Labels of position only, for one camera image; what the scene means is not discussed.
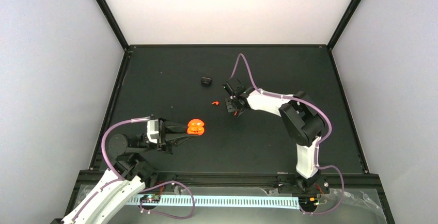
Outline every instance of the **orange object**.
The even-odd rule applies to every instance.
[[[189,127],[204,127],[204,125],[204,122],[200,119],[192,119],[188,124]]]
[[[204,127],[189,127],[187,128],[187,133],[189,135],[202,135],[204,133]]]

